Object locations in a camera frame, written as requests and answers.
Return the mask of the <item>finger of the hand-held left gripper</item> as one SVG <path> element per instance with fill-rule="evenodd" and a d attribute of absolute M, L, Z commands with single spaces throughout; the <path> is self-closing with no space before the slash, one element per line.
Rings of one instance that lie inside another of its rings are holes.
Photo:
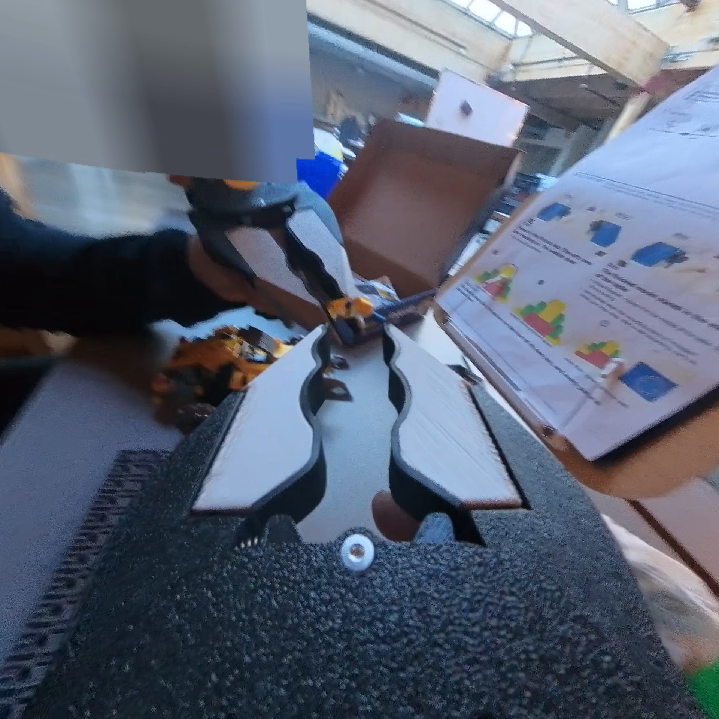
<path fill-rule="evenodd" d="M 319 303 L 344 308 L 357 297 L 345 248 L 312 210 L 296 211 L 285 224 L 285 257 Z"/>
<path fill-rule="evenodd" d="M 321 305 L 291 271 L 283 250 L 269 231 L 241 227 L 229 232 L 229 241 L 255 274 L 255 288 L 265 311 L 282 310 L 283 320 L 308 331 L 328 324 Z"/>

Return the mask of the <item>yellow black toy car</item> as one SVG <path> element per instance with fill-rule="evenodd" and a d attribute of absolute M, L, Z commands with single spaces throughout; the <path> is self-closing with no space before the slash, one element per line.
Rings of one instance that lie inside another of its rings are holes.
<path fill-rule="evenodd" d="M 233 326 L 207 337 L 182 337 L 150 385 L 159 419 L 190 434 L 225 398 L 246 389 L 298 341 Z"/>

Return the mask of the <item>long yellow perforated beam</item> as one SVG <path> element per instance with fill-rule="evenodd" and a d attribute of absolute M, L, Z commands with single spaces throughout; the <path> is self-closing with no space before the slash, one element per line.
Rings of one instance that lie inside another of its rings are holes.
<path fill-rule="evenodd" d="M 364 324 L 375 315 L 372 302 L 362 295 L 330 300 L 326 312 L 333 321 L 353 321 L 358 324 Z"/>

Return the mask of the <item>green plastic bin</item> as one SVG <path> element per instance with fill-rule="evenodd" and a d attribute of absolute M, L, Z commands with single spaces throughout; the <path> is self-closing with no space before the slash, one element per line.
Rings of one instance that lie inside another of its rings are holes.
<path fill-rule="evenodd" d="M 687 671 L 688 688 L 708 718 L 718 718 L 718 661 Z"/>

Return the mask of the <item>flat grey track strip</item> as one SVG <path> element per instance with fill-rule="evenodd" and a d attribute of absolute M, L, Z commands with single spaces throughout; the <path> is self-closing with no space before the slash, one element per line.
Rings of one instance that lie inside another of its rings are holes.
<path fill-rule="evenodd" d="M 22 718 L 77 625 L 98 558 L 162 463 L 163 450 L 123 450 L 1 666 L 1 717 Z"/>

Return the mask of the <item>open grey cardboard box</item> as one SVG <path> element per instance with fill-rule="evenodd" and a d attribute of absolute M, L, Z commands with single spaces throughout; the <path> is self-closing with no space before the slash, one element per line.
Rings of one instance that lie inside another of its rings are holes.
<path fill-rule="evenodd" d="M 468 245 L 508 191 L 521 151 L 457 134 L 378 121 L 364 148 L 328 198 L 349 264 L 364 280 L 386 277 L 398 301 L 378 310 L 364 333 L 344 346 L 382 334 L 384 322 L 407 327 L 434 310 L 434 298 Z"/>

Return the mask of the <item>person's left forearm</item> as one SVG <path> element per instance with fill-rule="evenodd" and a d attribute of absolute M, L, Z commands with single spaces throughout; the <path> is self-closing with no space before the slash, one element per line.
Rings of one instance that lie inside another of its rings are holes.
<path fill-rule="evenodd" d="M 1 326 L 74 336 L 180 321 L 197 290 L 190 237 L 169 230 L 96 238 L 20 215 L 1 189 Z"/>

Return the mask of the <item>large blue box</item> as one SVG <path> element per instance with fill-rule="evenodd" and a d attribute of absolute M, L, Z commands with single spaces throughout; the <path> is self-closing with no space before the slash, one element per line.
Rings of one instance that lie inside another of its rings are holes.
<path fill-rule="evenodd" d="M 295 161 L 299 183 L 305 183 L 323 200 L 327 200 L 346 172 L 346 165 L 336 157 L 317 151 L 310 159 Z"/>

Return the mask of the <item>person's left hand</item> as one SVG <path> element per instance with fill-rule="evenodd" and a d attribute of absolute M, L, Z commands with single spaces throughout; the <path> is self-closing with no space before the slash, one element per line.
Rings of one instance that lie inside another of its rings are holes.
<path fill-rule="evenodd" d="M 196 235 L 191 235 L 188 239 L 187 257 L 195 278 L 214 295 L 235 306 L 247 306 L 267 319 L 288 323 L 288 317 L 280 305 L 258 292 L 237 271 L 212 260 Z"/>

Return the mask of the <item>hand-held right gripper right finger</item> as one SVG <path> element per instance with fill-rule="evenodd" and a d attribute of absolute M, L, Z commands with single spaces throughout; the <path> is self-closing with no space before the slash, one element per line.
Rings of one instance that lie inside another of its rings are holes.
<path fill-rule="evenodd" d="M 391 430 L 391 496 L 417 521 L 523 508 L 523 495 L 471 392 L 448 364 L 399 328 L 384 325 Z"/>

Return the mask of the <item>white standing panel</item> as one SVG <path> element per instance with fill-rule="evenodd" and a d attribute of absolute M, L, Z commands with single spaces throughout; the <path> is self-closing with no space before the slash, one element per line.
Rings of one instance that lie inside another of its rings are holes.
<path fill-rule="evenodd" d="M 513 147 L 528 105 L 453 70 L 440 73 L 424 126 L 490 145 Z"/>

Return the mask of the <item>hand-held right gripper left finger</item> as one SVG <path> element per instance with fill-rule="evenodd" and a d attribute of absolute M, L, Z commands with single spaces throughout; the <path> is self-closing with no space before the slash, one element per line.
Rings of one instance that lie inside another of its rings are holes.
<path fill-rule="evenodd" d="M 213 449 L 194 514 L 285 514 L 299 523 L 319 506 L 327 466 L 317 414 L 329 357 L 323 325 L 250 382 Z"/>

